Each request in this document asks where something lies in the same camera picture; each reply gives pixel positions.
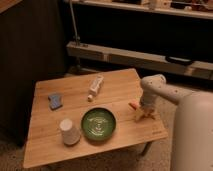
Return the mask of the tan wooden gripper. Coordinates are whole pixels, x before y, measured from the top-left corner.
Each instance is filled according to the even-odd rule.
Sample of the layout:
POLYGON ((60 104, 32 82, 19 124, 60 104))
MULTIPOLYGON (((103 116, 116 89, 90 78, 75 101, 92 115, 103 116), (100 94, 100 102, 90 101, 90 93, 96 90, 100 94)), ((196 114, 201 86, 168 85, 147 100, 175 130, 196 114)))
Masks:
POLYGON ((137 107, 134 112, 134 120, 139 121, 142 118, 154 119, 154 112, 155 110, 151 107, 137 107))

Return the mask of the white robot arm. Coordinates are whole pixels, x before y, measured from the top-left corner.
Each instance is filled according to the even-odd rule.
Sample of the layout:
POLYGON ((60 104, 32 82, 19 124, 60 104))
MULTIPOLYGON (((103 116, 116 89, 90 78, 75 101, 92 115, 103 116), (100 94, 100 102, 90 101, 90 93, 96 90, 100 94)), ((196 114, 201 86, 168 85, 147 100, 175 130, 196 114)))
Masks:
POLYGON ((139 110, 147 115, 158 96, 177 106, 170 171, 213 171, 213 93, 168 85, 162 74, 140 80, 139 110))

